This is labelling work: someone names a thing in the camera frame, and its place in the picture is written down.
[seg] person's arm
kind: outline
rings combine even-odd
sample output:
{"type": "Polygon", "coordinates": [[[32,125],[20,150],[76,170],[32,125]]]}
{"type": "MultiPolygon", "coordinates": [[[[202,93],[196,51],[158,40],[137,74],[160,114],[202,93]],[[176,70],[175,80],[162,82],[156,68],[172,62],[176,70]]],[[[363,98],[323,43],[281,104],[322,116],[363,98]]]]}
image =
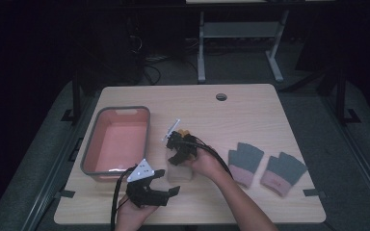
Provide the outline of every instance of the person's arm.
{"type": "Polygon", "coordinates": [[[209,153],[199,148],[197,158],[186,161],[185,165],[208,177],[218,186],[241,230],[278,230],[209,153]]]}
{"type": "Polygon", "coordinates": [[[144,206],[138,208],[125,195],[119,201],[119,210],[116,218],[115,231],[137,231],[158,206],[144,206]]]}

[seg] red tray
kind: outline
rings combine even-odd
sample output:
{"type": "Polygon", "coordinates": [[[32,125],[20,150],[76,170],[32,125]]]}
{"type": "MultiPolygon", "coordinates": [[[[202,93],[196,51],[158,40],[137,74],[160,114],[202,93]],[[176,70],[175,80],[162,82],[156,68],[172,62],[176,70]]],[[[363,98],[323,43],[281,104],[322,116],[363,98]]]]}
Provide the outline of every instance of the red tray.
{"type": "Polygon", "coordinates": [[[80,168],[96,181],[119,178],[145,158],[147,107],[104,108],[96,117],[80,168]]]}

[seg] white label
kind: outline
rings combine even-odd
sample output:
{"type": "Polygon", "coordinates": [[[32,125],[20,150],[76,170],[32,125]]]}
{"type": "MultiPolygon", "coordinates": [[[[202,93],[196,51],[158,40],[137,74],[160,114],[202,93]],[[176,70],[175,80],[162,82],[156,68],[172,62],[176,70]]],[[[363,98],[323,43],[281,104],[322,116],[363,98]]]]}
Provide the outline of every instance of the white label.
{"type": "Polygon", "coordinates": [[[131,175],[128,176],[127,182],[141,180],[149,176],[153,176],[153,175],[154,175],[154,170],[151,168],[148,162],[145,159],[143,159],[142,161],[140,161],[140,163],[134,169],[131,175]]]}

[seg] person's hand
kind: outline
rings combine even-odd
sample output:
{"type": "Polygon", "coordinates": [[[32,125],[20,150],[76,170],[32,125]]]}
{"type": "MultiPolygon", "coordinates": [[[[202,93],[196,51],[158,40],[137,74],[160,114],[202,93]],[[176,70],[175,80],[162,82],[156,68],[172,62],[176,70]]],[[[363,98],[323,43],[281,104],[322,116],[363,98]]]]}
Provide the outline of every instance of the person's hand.
{"type": "Polygon", "coordinates": [[[225,172],[219,161],[209,152],[202,148],[197,148],[197,152],[198,155],[194,160],[187,160],[183,164],[211,180],[213,180],[217,175],[225,172]]]}
{"type": "Polygon", "coordinates": [[[133,202],[125,195],[119,201],[119,210],[116,219],[116,231],[136,231],[138,230],[158,206],[144,206],[138,208],[133,202]]]}

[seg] grommet hole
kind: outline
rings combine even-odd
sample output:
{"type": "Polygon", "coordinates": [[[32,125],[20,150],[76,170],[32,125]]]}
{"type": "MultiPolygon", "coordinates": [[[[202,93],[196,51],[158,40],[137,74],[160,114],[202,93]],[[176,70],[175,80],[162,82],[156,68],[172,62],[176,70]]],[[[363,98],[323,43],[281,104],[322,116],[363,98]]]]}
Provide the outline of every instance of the grommet hole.
{"type": "Polygon", "coordinates": [[[216,95],[216,99],[218,99],[219,101],[225,101],[227,100],[227,95],[223,94],[223,93],[219,93],[216,95]]]}

